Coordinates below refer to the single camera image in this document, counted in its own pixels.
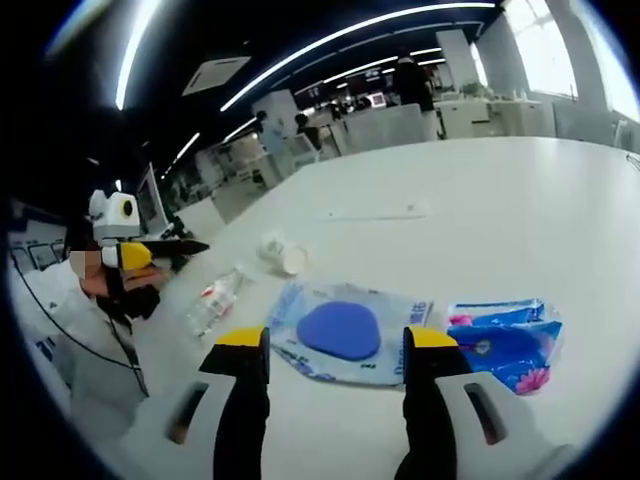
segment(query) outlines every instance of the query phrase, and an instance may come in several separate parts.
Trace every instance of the white lab coat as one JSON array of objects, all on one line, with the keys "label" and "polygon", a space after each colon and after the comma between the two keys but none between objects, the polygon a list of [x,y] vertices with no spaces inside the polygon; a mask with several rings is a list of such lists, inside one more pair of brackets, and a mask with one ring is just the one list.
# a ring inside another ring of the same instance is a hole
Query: white lab coat
[{"label": "white lab coat", "polygon": [[[53,363],[71,385],[71,422],[93,444],[122,436],[133,424],[136,407],[144,399],[133,372],[90,354],[62,335],[42,312],[14,267],[9,270],[14,313],[27,341],[35,344],[53,338],[56,343]],[[101,355],[128,364],[106,315],[82,292],[68,261],[42,272],[28,272],[25,279],[43,307],[70,335]],[[123,329],[118,332],[131,342]]]}]

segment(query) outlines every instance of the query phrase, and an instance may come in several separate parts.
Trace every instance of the pink flower print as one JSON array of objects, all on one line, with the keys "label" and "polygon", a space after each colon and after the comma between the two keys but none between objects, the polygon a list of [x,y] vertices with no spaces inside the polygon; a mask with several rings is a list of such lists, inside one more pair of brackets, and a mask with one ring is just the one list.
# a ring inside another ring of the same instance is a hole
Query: pink flower print
[{"label": "pink flower print", "polygon": [[473,320],[473,315],[451,315],[449,317],[449,323],[456,327],[470,327]]},{"label": "pink flower print", "polygon": [[539,390],[545,383],[549,381],[550,372],[548,368],[535,368],[529,370],[520,377],[520,381],[516,385],[516,393],[525,395],[527,393]]}]

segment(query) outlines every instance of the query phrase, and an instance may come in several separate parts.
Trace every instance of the blue and pink package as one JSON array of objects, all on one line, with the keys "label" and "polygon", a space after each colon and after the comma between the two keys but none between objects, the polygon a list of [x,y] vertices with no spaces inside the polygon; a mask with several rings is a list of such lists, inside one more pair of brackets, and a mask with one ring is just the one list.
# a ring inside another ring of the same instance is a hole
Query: blue and pink package
[{"label": "blue and pink package", "polygon": [[448,333],[474,372],[491,372],[518,395],[549,380],[562,322],[542,300],[458,303],[449,308],[448,319]]}]

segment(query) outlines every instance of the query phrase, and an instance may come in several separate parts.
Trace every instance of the window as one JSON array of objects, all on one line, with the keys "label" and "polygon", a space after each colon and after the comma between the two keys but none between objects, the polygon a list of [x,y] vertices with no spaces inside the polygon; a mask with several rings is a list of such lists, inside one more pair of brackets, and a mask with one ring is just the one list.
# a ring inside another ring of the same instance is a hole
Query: window
[{"label": "window", "polygon": [[593,46],[602,84],[609,109],[640,122],[638,111],[638,97],[633,88],[633,82],[625,72],[623,64],[614,52],[615,39],[607,31],[606,25],[598,18],[588,5],[579,9],[579,18],[582,20],[591,45]]},{"label": "window", "polygon": [[471,57],[473,58],[473,63],[476,64],[478,80],[480,80],[480,83],[485,87],[489,86],[489,82],[487,82],[487,74],[484,71],[484,65],[482,65],[482,59],[480,58],[480,52],[478,52],[478,47],[476,47],[475,43],[471,44]]},{"label": "window", "polygon": [[577,97],[569,53],[545,0],[511,0],[505,12],[529,88]]}]

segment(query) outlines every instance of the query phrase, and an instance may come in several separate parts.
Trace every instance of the office desk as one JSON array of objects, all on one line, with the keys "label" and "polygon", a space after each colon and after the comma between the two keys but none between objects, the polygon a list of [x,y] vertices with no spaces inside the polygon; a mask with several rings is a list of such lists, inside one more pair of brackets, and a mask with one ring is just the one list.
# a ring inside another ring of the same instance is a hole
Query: office desk
[{"label": "office desk", "polygon": [[[425,202],[398,221],[326,221]],[[258,325],[285,280],[255,257],[260,236],[282,229],[312,249],[307,278],[436,303],[539,296],[564,317],[565,345],[551,380],[523,397],[557,443],[584,445],[607,420],[640,352],[640,174],[625,153],[558,139],[450,140],[376,150],[304,168],[220,233],[162,292],[135,342],[152,395],[195,369],[214,337]],[[241,261],[262,268],[233,314],[203,342],[181,314],[216,274]],[[271,356],[265,479],[385,479],[407,452],[403,395],[326,384]]]}]

